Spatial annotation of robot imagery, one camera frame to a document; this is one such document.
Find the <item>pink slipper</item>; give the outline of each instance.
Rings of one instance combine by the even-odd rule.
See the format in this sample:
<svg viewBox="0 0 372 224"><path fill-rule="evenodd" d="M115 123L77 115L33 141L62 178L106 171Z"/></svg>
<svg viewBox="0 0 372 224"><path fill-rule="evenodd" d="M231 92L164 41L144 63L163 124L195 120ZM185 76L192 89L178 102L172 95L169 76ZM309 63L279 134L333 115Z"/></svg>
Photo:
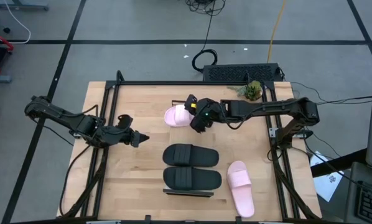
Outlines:
<svg viewBox="0 0 372 224"><path fill-rule="evenodd" d="M251 181L244 162L236 161L230 164L228 182L238 214L243 218L252 217L255 208L251 193Z"/></svg>
<svg viewBox="0 0 372 224"><path fill-rule="evenodd" d="M188 126L192 122L193 117L185 110L185 105L176 105L165 112L164 121L171 127L183 127Z"/></svg>

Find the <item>wooden table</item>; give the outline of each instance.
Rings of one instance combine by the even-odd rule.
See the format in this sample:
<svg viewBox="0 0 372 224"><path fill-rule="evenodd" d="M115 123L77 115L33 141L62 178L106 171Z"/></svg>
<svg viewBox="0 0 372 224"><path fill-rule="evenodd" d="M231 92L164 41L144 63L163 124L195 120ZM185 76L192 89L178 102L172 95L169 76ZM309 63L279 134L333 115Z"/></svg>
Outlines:
<svg viewBox="0 0 372 224"><path fill-rule="evenodd" d="M83 110L101 104L105 82L90 82ZM278 100L292 98L291 85L275 83ZM150 136L139 148L117 144L109 148L103 193L100 204L100 220L143 220L151 215L152 220L200 220L234 221L238 216L226 179L226 171L233 161L241 160L248 168L252 182L255 214L243 221L280 221L281 211L272 162L266 154L269 150L266 120L251 118L238 130L225 124L215 123L207 132L198 134L190 127L170 128L164 123L164 113L171 107L171 100L185 100L189 94L197 98L239 99L234 90L225 86L151 86L125 85L119 89L116 116L129 114L134 118L132 128ZM109 96L106 119L110 111L113 91ZM281 116L283 126L292 118ZM162 172L167 165L162 153L174 143L189 143L216 149L220 154L217 170L222 176L222 185L214 190L211 198L167 195L162 192ZM305 150L303 140L294 139L293 145ZM72 159L85 148L84 140L76 140ZM74 164L70 172L63 209L67 211L85 188L92 149L89 149ZM312 211L321 216L312 173L307 156L298 150L289 149L289 160L296 191ZM284 188L289 217L292 216L289 194ZM95 193L90 198L88 214L92 214Z"/></svg>

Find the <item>slide sandal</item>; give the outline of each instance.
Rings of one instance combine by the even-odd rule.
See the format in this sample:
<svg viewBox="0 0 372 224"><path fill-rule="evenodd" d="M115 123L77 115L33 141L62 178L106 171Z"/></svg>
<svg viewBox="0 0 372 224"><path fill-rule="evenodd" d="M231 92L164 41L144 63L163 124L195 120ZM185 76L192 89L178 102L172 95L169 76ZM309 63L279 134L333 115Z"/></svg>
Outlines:
<svg viewBox="0 0 372 224"><path fill-rule="evenodd" d="M176 105L165 112L164 121L170 127L183 127L188 126L192 122L193 117L185 110L185 105Z"/></svg>
<svg viewBox="0 0 372 224"><path fill-rule="evenodd" d="M243 218L252 217L255 208L251 193L251 181L244 162L236 161L230 164L228 182L238 214Z"/></svg>
<svg viewBox="0 0 372 224"><path fill-rule="evenodd" d="M219 153L192 144L172 144L162 154L162 160L170 166L212 167L218 164Z"/></svg>
<svg viewBox="0 0 372 224"><path fill-rule="evenodd" d="M213 190L222 184L219 172L193 167L168 167L163 176L165 184L174 190Z"/></svg>

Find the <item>keyboard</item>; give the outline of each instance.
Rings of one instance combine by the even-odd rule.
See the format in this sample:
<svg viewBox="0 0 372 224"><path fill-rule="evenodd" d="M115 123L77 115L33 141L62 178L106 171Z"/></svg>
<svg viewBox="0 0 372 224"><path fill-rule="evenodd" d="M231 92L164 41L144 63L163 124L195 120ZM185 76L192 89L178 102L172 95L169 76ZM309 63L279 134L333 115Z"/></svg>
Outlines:
<svg viewBox="0 0 372 224"><path fill-rule="evenodd" d="M363 187L357 188L356 216L372 223L372 185L363 181L358 181L358 183Z"/></svg>

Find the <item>green plant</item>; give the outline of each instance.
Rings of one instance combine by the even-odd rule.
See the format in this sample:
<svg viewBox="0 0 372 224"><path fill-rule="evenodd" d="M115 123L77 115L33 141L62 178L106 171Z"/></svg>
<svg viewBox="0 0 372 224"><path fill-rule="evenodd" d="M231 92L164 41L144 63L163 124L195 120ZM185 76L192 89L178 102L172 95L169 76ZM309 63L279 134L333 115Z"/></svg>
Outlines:
<svg viewBox="0 0 372 224"><path fill-rule="evenodd" d="M261 97L261 83L258 81L252 81L248 85L237 87L229 86L231 90L236 90L237 96L245 96L251 101L255 101Z"/></svg>

